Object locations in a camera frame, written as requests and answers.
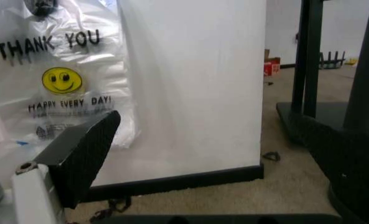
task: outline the white wall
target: white wall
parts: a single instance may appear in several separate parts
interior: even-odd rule
[[[121,5],[142,132],[93,186],[259,165],[265,0]]]
[[[266,42],[271,56],[282,64],[296,60],[295,34],[299,29],[301,0],[267,0]],[[358,57],[369,16],[369,0],[324,2],[321,51],[345,50],[346,57]]]

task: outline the beige carpet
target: beige carpet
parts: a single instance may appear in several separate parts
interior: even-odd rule
[[[328,180],[302,147],[290,143],[282,130],[275,105],[289,101],[294,69],[285,69],[265,81],[262,153],[278,151],[282,160],[263,160],[265,179],[198,189],[133,197],[124,214],[336,214],[327,199]],[[348,101],[355,68],[320,71],[319,101]],[[106,202],[83,203],[66,210],[70,222],[87,223]]]

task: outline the black trim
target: black trim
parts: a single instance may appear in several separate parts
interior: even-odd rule
[[[147,195],[226,183],[246,182],[263,179],[263,177],[264,166],[261,163],[260,166],[96,186],[90,188],[83,202],[102,201],[111,198],[122,198],[123,196]]]

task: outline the red box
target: red box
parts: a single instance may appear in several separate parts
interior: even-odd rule
[[[269,58],[265,60],[263,75],[264,76],[277,75],[280,72],[280,62],[281,59],[279,57]]]

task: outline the white plastic bag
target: white plastic bag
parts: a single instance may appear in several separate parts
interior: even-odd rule
[[[47,10],[32,8],[39,4]],[[112,144],[129,147],[137,126],[127,61],[120,16],[97,0],[0,0],[0,117],[9,138],[52,139],[117,110]]]

